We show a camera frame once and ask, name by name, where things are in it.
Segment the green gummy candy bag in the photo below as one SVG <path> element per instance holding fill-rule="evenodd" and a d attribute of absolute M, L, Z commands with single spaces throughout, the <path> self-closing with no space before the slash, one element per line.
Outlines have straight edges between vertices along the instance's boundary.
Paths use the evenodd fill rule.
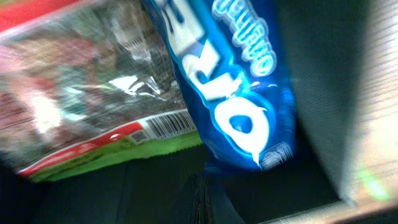
<path fill-rule="evenodd" d="M 56 181 L 201 143 L 141 1 L 1 3 L 1 164 Z"/>

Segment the blue Oreo cookie pack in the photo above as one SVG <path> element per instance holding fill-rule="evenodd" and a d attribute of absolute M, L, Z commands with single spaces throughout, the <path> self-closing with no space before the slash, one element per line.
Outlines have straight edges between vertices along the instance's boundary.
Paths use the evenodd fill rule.
<path fill-rule="evenodd" d="M 292 158 L 295 101 L 274 1 L 146 0 L 188 112 L 219 166 Z"/>

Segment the dark green box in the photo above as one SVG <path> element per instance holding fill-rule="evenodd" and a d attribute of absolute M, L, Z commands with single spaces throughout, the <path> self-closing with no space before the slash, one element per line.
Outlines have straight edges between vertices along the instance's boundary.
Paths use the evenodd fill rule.
<path fill-rule="evenodd" d="M 1 222 L 337 202 L 369 1 L 3 1 Z"/>

